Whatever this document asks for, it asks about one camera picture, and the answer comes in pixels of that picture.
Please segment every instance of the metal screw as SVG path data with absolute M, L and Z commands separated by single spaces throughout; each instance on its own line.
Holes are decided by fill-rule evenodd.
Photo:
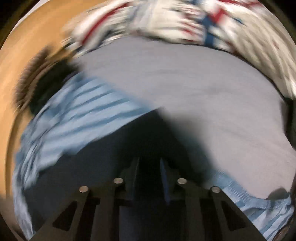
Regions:
M 179 184 L 185 184 L 185 183 L 187 183 L 187 180 L 186 180 L 185 178 L 179 178 L 179 179 L 177 180 L 177 182 L 178 182 Z
M 219 192 L 221 192 L 221 189 L 220 189 L 219 187 L 212 187 L 211 190 L 212 190 L 212 192 L 214 192 L 214 193 L 219 193 Z
M 115 179 L 113 180 L 113 182 L 114 182 L 115 184 L 120 184 L 120 183 L 123 183 L 123 179 L 120 178 L 120 177 L 117 177 L 117 178 L 115 178 Z
M 79 191 L 82 192 L 82 193 L 87 192 L 88 190 L 89 190 L 89 188 L 87 186 L 82 186 L 82 187 L 79 188 Z

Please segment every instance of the fabric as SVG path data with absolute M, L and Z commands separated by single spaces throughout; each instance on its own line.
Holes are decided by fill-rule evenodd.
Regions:
M 77 72 L 77 67 L 69 65 L 66 59 L 55 63 L 55 65 L 39 79 L 35 87 L 29 103 L 31 113 L 37 115 L 48 100 L 61 89 L 70 77 L 77 74 Z
M 76 57 L 125 34 L 239 53 L 295 97 L 296 45 L 258 0 L 114 0 L 70 24 L 64 45 Z
M 35 184 L 39 172 L 53 166 L 62 154 L 77 153 L 147 111 L 99 79 L 80 73 L 67 81 L 28 124 L 15 158 L 15 214 L 26 238 L 33 230 L 22 192 Z
M 146 169 L 149 169 L 149 162 L 164 157 L 171 166 L 179 169 L 182 177 L 204 187 L 220 186 L 267 240 L 272 240 L 293 213 L 290 198 L 270 201 L 248 195 L 238 183 L 211 167 L 204 148 L 198 142 L 187 135 L 182 138 L 176 136 L 159 114 L 152 111 L 88 144 L 75 155 L 63 155 L 56 165 L 42 172 L 36 185 L 24 191 L 35 230 L 73 191 L 82 185 L 97 186 L 114 179 L 123 168 L 129 167 L 135 156 L 143 157 L 142 160 L 147 162 Z M 151 191 L 151 195 L 163 197 L 163 192 L 158 191 Z M 147 198 L 153 202 L 151 195 Z M 141 228 L 144 221 L 140 217 L 145 213 L 149 215 L 145 211 L 130 214 L 126 210 L 123 216 L 120 215 L 124 223 L 130 224 L 125 224 L 121 240 L 150 240 L 143 238 L 145 228 Z M 166 223 L 162 216 L 159 219 Z M 154 237 L 154 240 L 175 240 L 172 234 L 171 230 L 163 234 L 163 230 L 149 229 L 149 237 Z
M 202 46 L 135 36 L 75 61 L 89 76 L 164 107 L 205 146 L 213 165 L 252 196 L 268 198 L 277 190 L 276 198 L 283 198 L 290 191 L 296 153 L 284 132 L 287 104 L 246 62 Z

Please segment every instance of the blue stripe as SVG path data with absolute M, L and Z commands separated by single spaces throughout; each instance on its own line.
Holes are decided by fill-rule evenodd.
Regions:
M 193 5 L 198 5 L 200 0 L 191 0 L 191 4 Z
M 280 223 L 280 225 L 278 226 L 278 228 L 275 229 L 275 230 L 273 230 L 272 233 L 269 234 L 269 236 L 268 236 L 266 239 L 269 240 L 269 239 L 273 236 L 274 232 L 278 232 L 278 230 L 280 230 L 281 227 L 286 223 L 286 221 L 287 221 L 288 218 L 290 218 L 290 216 L 285 217 L 284 220 L 283 220 L 283 221 Z
M 79 132 L 82 132 L 82 131 L 84 131 L 86 129 L 94 128 L 94 127 L 99 127 L 101 125 L 106 125 L 109 122 L 111 122 L 111 121 L 113 121 L 113 120 L 115 120 L 117 118 L 128 118 L 128 117 L 133 117 L 133 116 L 141 115 L 141 114 L 143 114 L 145 112 L 145 110 L 146 109 L 144 109 L 144 108 L 139 108 L 137 110 L 132 110 L 132 111 L 128 111 L 128 112 L 119 113 L 119 114 L 114 115 L 114 116 L 112 116 L 110 118 L 105 118 L 105 119 L 103 119 L 101 121 L 92 122 L 90 124 L 88 123 L 87 125 L 77 127 L 74 130 L 66 131 L 66 132 L 64 132 L 64 133 L 62 133 L 60 135 L 52 136 L 52 137 L 48 138 L 46 141 L 47 142 L 49 142 L 49 141 L 55 141 L 55 142 L 57 142 L 62 137 L 67 137 L 67 136 L 70 136 L 70 135 L 76 135 Z
M 200 21 L 200 23 L 208 30 L 210 26 L 215 26 L 215 23 L 207 15 Z
M 276 215 L 272 220 L 270 220 L 267 225 L 260 230 L 260 233 L 264 234 L 272 225 L 273 223 L 281 216 L 286 215 L 290 211 L 291 206 L 288 207 L 284 214 Z
M 98 107 L 95 107 L 95 108 L 92 108 L 90 110 L 87 110 L 86 112 L 83 112 L 81 114 L 76 114 L 74 116 L 72 116 L 70 119 L 66 119 L 64 121 L 61 121 L 60 124 L 59 124 L 59 127 L 64 125 L 64 124 L 68 124 L 69 121 L 71 120 L 76 120 L 76 119 L 79 119 L 81 117 L 84 117 L 85 115 L 89 114 L 90 112 L 93 112 L 93 111 L 96 111 L 96 112 L 99 112 L 99 111 L 102 111 L 104 109 L 108 109 L 110 107 L 114 107 L 116 105 L 119 105 L 119 104 L 123 104 L 123 103 L 126 103 L 128 102 L 129 100 L 128 99 L 120 99 L 120 100 L 116 100 L 116 101 L 113 101 L 111 103 L 108 103 L 108 104 L 105 104 L 105 105 L 101 105 L 101 106 L 98 106 Z
M 209 48 L 214 47 L 214 35 L 211 33 L 207 33 L 207 36 L 205 38 L 205 46 Z
M 236 20 L 237 22 L 243 24 L 242 20 L 240 18 L 233 18 L 234 20 Z
M 83 89 L 86 87 L 87 84 L 97 80 L 96 78 L 82 78 L 82 75 L 82 73 L 78 73 L 73 76 L 71 80 L 67 81 L 67 83 L 64 85 L 65 89 L 70 89 L 71 91 L 75 92 L 84 91 Z
M 107 91 L 107 92 L 105 92 L 105 93 L 103 93 L 103 94 L 96 95 L 95 97 L 90 98 L 90 99 L 88 99 L 88 100 L 85 101 L 85 102 L 82 102 L 82 103 L 80 103 L 80 104 L 78 104 L 78 105 L 76 105 L 76 106 L 73 106 L 73 107 L 69 108 L 67 111 L 65 111 L 65 114 L 69 113 L 70 111 L 72 111 L 72 110 L 74 110 L 74 109 L 76 109 L 76 108 L 79 108 L 79 107 L 84 106 L 84 105 L 86 105 L 86 104 L 88 104 L 88 103 L 91 103 L 91 102 L 93 102 L 93 101 L 95 101 L 95 100 L 97 100 L 97 99 L 99 99 L 99 98 L 101 98 L 101 97 L 104 97 L 105 95 L 111 94 L 111 93 L 113 93 L 113 91 L 109 90 L 109 91 Z
M 255 219 L 257 219 L 262 213 L 264 213 L 265 209 L 259 209 L 255 213 L 253 213 L 250 217 L 249 220 L 253 222 Z
M 79 96 L 81 96 L 81 95 L 84 95 L 84 94 L 86 94 L 86 93 L 89 93 L 89 92 L 91 92 L 91 91 L 93 91 L 93 90 L 96 90 L 96 89 L 98 89 L 98 88 L 101 88 L 101 87 L 103 87 L 103 86 L 105 86 L 105 84 L 96 85 L 95 87 L 91 87 L 91 88 L 89 88 L 89 89 L 87 89 L 87 90 L 81 91 L 81 92 L 79 92 L 79 94 L 77 94 L 76 96 L 73 96 L 73 99 L 76 99 L 77 97 L 79 97 Z
M 117 117 L 114 117 L 114 118 L 108 118 L 106 120 L 103 120 L 103 121 L 100 121 L 99 123 L 94 123 L 94 127 L 91 127 L 91 128 L 94 128 L 94 134 L 95 134 L 95 137 L 91 137 L 91 138 L 88 138 L 87 140 L 85 140 L 85 138 L 83 138 L 83 141 L 87 141 L 87 142 L 90 142 L 90 141 L 93 141 L 93 140 L 97 140 L 97 139 L 100 139 L 110 133 L 112 133 L 113 131 L 116 131 L 117 129 L 121 128 L 122 126 L 124 126 L 126 123 L 128 123 L 129 121 L 131 121 L 131 119 L 135 119 L 135 118 L 138 118 L 140 115 L 144 114 L 144 113 L 139 113 L 138 115 L 135 115 L 133 116 L 134 114 L 138 114 L 138 113 L 131 113 L 131 112 L 126 112 L 126 113 L 122 113 L 122 114 L 118 114 Z M 112 122 L 113 119 L 116 119 L 120 116 L 123 116 L 125 117 L 126 119 L 124 120 L 125 122 L 121 122 L 120 124 L 116 125 L 115 128 L 113 128 L 112 130 L 106 132 L 106 133 L 103 133 L 102 134 L 102 129 L 100 127 L 96 128 L 96 125 L 106 125 L 106 124 L 109 124 L 110 122 Z M 84 136 L 88 135 L 86 132 L 85 132 L 85 129 L 83 129 L 82 131 L 77 131 L 77 133 L 75 131 L 73 131 L 73 133 L 70 133 L 66 138 L 67 139 L 71 139 L 72 136 L 74 136 L 76 138 L 76 140 L 79 140 L 79 135 L 81 136 L 83 134 L 83 131 L 84 131 Z M 47 149 L 47 150 L 44 150 L 42 151 L 42 155 L 43 156 L 49 156 L 49 155 L 53 155 L 53 153 L 60 153 L 61 151 L 63 151 L 64 149 L 71 149 L 71 146 L 73 146 L 75 149 L 77 149 L 79 146 L 83 146 L 83 142 L 78 142 L 78 143 L 71 143 L 71 144 L 68 144 L 65 146 L 65 144 L 63 144 L 64 148 L 61 147 L 61 145 L 59 145 L 59 142 L 60 143 L 67 143 L 67 141 L 65 140 L 61 140 L 61 139 L 58 139 L 57 142 L 56 141 L 52 141 L 50 143 L 47 143 L 46 146 L 44 146 L 44 149 Z
M 50 145 L 45 145 L 43 147 L 43 150 L 47 151 L 52 148 L 59 148 L 59 146 L 57 146 L 57 141 L 60 141 L 61 138 L 63 138 L 62 141 L 66 141 L 66 142 L 69 141 L 69 139 L 67 137 L 65 137 L 65 138 L 63 137 L 64 135 L 67 136 L 67 133 L 65 133 L 65 132 L 70 133 L 80 126 L 86 126 L 86 125 L 92 124 L 94 122 L 100 123 L 100 121 L 104 121 L 106 119 L 113 118 L 114 116 L 119 116 L 119 114 L 121 114 L 121 113 L 128 113 L 130 111 L 135 111 L 137 109 L 139 109 L 139 107 L 135 108 L 134 106 L 132 106 L 131 108 L 120 108 L 120 106 L 115 106 L 114 109 L 107 110 L 105 114 L 101 114 L 101 112 L 98 112 L 98 113 L 95 113 L 94 115 L 91 115 L 90 117 L 86 116 L 85 118 L 78 119 L 77 122 L 72 121 L 69 123 L 68 126 L 65 126 L 65 128 L 63 128 L 63 127 L 60 128 L 59 126 L 57 126 L 55 129 L 52 129 L 52 132 L 50 132 L 47 136 L 44 137 L 45 143 L 46 144 L 50 143 Z M 147 109 L 144 109 L 144 108 L 142 108 L 142 109 L 143 109 L 143 112 L 142 112 L 143 114 L 147 112 Z M 126 121 L 128 121 L 128 120 L 124 120 L 124 119 L 119 120 L 117 123 L 113 124 L 114 128 L 118 128 L 118 126 L 120 126 L 121 123 L 124 123 Z

